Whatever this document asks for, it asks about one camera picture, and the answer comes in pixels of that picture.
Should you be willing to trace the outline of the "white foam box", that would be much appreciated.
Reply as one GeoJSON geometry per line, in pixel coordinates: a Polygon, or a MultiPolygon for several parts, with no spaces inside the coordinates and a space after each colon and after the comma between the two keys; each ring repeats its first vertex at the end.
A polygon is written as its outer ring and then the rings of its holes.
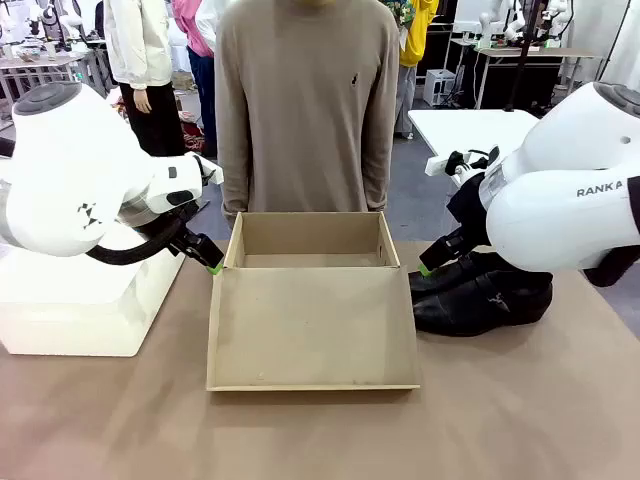
{"type": "Polygon", "coordinates": [[[0,345],[14,355],[133,357],[183,262],[111,266],[0,244],[0,345]]]}

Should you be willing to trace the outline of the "brown cardboard shoe box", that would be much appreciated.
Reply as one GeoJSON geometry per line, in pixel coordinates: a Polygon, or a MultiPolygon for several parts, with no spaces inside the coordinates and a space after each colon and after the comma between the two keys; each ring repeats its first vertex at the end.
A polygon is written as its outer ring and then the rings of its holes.
{"type": "Polygon", "coordinates": [[[208,390],[419,385],[408,274],[382,213],[237,216],[213,282],[208,390]]]}

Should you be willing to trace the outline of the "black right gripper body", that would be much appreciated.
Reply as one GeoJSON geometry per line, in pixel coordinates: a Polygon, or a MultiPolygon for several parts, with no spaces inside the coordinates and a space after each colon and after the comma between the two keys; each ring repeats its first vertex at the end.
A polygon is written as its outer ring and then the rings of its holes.
{"type": "Polygon", "coordinates": [[[479,193],[484,177],[484,173],[478,173],[467,180],[447,204],[447,209],[460,224],[452,233],[455,242],[459,245],[491,245],[486,230],[487,212],[479,193]]]}

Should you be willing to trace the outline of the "white background table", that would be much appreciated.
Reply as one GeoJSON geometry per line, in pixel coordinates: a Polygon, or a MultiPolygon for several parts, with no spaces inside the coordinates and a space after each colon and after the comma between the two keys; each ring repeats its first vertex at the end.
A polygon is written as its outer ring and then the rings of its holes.
{"type": "Polygon", "coordinates": [[[454,151],[470,149],[489,152],[498,146],[502,156],[523,142],[538,119],[523,110],[411,110],[409,118],[434,154],[427,160],[425,174],[444,175],[443,167],[431,167],[437,157],[446,162],[454,151]]]}

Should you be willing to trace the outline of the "background robot workbench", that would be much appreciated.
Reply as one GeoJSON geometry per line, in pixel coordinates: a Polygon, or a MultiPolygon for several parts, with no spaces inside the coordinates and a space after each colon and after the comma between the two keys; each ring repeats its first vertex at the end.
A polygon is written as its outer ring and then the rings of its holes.
{"type": "Polygon", "coordinates": [[[579,69],[588,61],[600,67],[603,58],[588,50],[569,47],[474,48],[471,98],[473,108],[523,109],[547,107],[554,97],[563,69],[570,70],[565,92],[572,93],[579,69]]]}

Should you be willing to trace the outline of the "bystander in white jacket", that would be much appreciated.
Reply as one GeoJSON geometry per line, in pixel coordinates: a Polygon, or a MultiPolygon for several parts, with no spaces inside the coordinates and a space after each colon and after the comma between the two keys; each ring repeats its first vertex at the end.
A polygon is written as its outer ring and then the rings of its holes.
{"type": "Polygon", "coordinates": [[[140,147],[154,157],[186,152],[172,85],[164,0],[103,0],[110,68],[140,147]]]}

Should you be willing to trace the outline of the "patterned red cloth pile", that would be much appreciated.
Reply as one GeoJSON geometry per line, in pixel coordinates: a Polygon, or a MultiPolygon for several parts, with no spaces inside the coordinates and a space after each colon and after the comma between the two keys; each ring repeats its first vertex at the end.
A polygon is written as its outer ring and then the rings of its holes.
{"type": "Polygon", "coordinates": [[[187,111],[178,111],[185,148],[187,151],[201,153],[205,145],[205,137],[195,116],[187,111]]]}

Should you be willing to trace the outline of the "black buckled leather shoe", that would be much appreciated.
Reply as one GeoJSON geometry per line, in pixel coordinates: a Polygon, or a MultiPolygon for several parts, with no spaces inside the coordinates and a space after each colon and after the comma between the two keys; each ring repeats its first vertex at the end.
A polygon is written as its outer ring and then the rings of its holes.
{"type": "Polygon", "coordinates": [[[418,331],[474,337],[539,321],[553,299],[553,275],[492,271],[413,303],[418,331]]]}

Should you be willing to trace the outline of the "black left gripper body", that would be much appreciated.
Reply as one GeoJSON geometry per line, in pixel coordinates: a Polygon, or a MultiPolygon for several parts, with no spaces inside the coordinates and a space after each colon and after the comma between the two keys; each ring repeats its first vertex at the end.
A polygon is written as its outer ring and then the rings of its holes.
{"type": "Polygon", "coordinates": [[[167,213],[170,221],[178,221],[180,223],[180,228],[173,236],[170,245],[174,250],[180,251],[185,255],[198,255],[199,237],[187,227],[187,223],[196,216],[199,209],[197,202],[188,202],[167,213]]]}

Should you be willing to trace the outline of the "bystander in yellow top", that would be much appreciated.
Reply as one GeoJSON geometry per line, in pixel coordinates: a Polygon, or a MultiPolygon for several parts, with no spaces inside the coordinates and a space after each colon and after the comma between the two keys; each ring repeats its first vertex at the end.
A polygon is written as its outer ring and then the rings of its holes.
{"type": "Polygon", "coordinates": [[[395,107],[394,135],[404,139],[413,137],[409,111],[413,107],[417,65],[424,56],[427,30],[437,14],[439,0],[412,0],[412,5],[415,16],[405,46],[400,49],[395,107]]]}

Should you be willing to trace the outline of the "bystander in pink top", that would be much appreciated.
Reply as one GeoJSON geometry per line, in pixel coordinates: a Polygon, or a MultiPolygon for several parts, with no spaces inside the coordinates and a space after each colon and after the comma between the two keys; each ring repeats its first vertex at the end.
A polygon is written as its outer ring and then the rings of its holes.
{"type": "Polygon", "coordinates": [[[202,153],[207,158],[216,158],[218,148],[215,118],[214,54],[196,24],[196,13],[201,1],[171,0],[171,3],[176,24],[187,37],[187,52],[191,71],[198,89],[205,138],[202,153]]]}

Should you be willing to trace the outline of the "person's beige sweater torso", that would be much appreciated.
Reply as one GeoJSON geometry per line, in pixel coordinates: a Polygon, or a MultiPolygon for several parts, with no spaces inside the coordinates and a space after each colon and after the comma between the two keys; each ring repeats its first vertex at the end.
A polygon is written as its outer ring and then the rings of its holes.
{"type": "Polygon", "coordinates": [[[399,32],[380,0],[235,0],[217,32],[221,210],[377,212],[399,32]]]}

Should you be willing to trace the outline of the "small white crate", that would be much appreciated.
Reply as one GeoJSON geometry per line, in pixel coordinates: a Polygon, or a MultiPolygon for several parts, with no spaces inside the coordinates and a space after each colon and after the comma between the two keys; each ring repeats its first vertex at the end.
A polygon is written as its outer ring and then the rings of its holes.
{"type": "Polygon", "coordinates": [[[442,105],[450,94],[456,75],[446,69],[426,71],[423,100],[431,107],[442,105]]]}

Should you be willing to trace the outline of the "bystander in white shirt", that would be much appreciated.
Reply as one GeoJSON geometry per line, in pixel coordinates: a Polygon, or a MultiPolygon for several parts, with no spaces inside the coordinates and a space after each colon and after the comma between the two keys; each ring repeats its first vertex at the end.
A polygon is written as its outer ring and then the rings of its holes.
{"type": "Polygon", "coordinates": [[[201,0],[196,11],[196,26],[211,51],[215,50],[217,27],[226,4],[226,0],[201,0]]]}

